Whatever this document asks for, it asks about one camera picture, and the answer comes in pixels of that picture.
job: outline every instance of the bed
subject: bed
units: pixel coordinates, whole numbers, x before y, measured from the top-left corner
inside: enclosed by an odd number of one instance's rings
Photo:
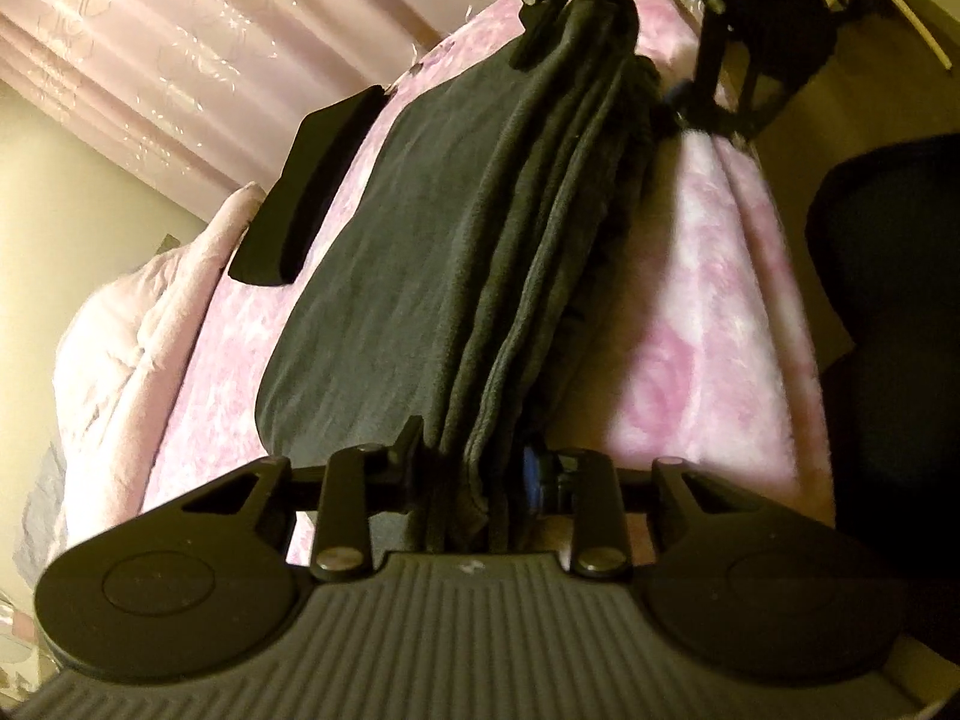
[[[654,60],[664,88],[690,76],[697,45],[690,14],[676,0],[635,2],[637,51]],[[253,418],[261,375],[310,275],[356,209],[392,122],[418,95],[520,34],[518,9],[520,0],[496,1],[397,81],[295,283],[257,288],[226,273],[262,200],[256,186],[234,194],[198,242],[148,266],[141,286],[159,278],[162,289],[146,290],[148,307],[134,312],[136,320],[126,317],[139,357],[116,377],[109,424],[93,439],[91,420],[104,415],[82,418],[73,408],[83,394],[70,391],[78,375],[71,361],[82,353],[79,344],[70,349],[77,328],[68,332],[58,357],[65,373],[55,380],[67,543],[267,454]],[[548,441],[602,450],[627,467],[683,456],[832,522],[817,367],[776,208],[755,160],[703,133],[663,143],[627,248],[613,310]],[[178,288],[168,289],[172,284]],[[635,524],[637,557],[652,557]],[[303,517],[291,562],[305,561],[310,538]]]

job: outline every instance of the folded gray towel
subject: folded gray towel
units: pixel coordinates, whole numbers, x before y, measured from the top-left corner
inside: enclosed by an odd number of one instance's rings
[[[533,69],[507,45],[403,111],[264,373],[268,451],[323,464],[422,415],[450,481],[429,541],[469,546],[517,424],[542,425],[600,316],[653,152],[637,30],[632,0],[571,1]]]

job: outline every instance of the pink tie-dye fabric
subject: pink tie-dye fabric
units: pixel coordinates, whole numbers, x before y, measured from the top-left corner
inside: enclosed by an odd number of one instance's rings
[[[638,52],[656,62],[665,88],[690,76],[697,40],[678,5],[635,1]],[[264,289],[221,279],[144,509],[265,454],[253,421],[260,378],[296,300],[356,209],[392,122],[417,95],[520,34],[518,9],[520,0],[499,0],[400,81],[296,283]],[[623,466],[684,456],[830,522],[816,365],[776,210],[755,162],[700,133],[664,143],[635,209],[616,288],[611,315],[554,419],[552,445],[604,450]],[[304,517],[291,560],[304,561],[309,538]]]

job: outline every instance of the sheer curtain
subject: sheer curtain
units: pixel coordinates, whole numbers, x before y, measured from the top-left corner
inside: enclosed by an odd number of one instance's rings
[[[0,0],[0,79],[205,220],[494,0]]]

